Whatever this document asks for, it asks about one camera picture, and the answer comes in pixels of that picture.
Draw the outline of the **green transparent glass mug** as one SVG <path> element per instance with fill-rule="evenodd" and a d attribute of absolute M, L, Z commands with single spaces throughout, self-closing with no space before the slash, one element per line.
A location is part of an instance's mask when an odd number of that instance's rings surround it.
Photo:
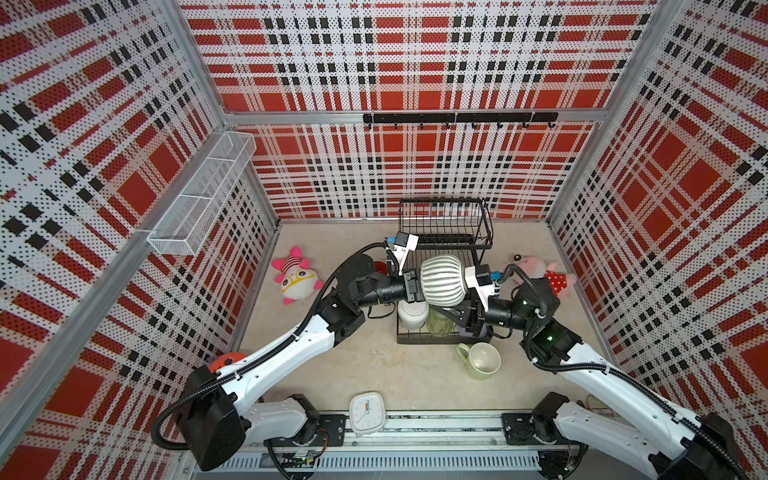
<path fill-rule="evenodd" d="M 431 308 L 426 320 L 426 328 L 431 335 L 446 338 L 455 333 L 456 324 L 438 309 Z"/>

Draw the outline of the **ribbed grey-green cup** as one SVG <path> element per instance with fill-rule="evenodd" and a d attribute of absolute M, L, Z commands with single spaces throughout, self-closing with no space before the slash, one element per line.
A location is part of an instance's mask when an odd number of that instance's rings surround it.
<path fill-rule="evenodd" d="M 421 293 L 431 306 L 454 307 L 467 294 L 464 265 L 455 255 L 438 255 L 425 260 L 419 276 Z"/>

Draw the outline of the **white ceramic mug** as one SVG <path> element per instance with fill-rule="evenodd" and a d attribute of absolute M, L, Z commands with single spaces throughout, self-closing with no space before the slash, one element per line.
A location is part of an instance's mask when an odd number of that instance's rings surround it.
<path fill-rule="evenodd" d="M 401 300 L 397 304 L 399 323 L 406 330 L 419 330 L 429 316 L 430 306 L 426 302 L 409 303 Z"/>

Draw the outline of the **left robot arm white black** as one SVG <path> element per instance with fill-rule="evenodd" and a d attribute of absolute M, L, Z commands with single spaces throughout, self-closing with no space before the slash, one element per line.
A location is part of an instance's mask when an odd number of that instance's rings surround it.
<path fill-rule="evenodd" d="M 312 416 L 308 400 L 291 396 L 280 405 L 288 419 L 268 422 L 255 417 L 258 400 L 298 367 L 349 338 L 365 322 L 364 308 L 423 299 L 418 270 L 383 275 L 364 250 L 356 252 L 333 271 L 296 327 L 216 372 L 206 366 L 194 370 L 180 399 L 156 417 L 152 442 L 191 452 L 198 467 L 209 471 L 259 430 L 271 429 L 274 437 L 306 434 Z"/>

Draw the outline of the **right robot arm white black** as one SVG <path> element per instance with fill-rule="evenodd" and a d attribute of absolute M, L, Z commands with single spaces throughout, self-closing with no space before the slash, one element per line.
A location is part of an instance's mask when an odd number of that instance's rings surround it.
<path fill-rule="evenodd" d="M 541 278 L 523 282 L 509 300 L 499 298 L 491 285 L 472 287 L 446 313 L 463 327 L 486 324 L 521 331 L 521 346 L 534 367 L 580 386 L 619 416 L 607 418 L 550 394 L 538 406 L 544 428 L 651 479 L 745 478 L 728 421 L 716 414 L 699 416 L 611 364 L 555 319 L 559 305 Z"/>

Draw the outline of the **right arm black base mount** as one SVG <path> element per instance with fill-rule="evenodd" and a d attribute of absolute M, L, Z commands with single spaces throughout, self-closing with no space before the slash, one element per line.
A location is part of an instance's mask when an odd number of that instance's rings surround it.
<path fill-rule="evenodd" d="M 556 446 L 580 448 L 581 442 L 568 440 L 553 424 L 530 411 L 501 414 L 502 433 L 508 446 Z"/>

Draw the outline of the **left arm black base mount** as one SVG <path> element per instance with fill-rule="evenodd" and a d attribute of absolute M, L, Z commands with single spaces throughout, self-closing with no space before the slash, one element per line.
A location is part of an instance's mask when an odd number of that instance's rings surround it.
<path fill-rule="evenodd" d="M 293 437 L 271 439 L 273 447 L 339 447 L 345 439 L 346 414 L 319 414 L 310 417 Z"/>

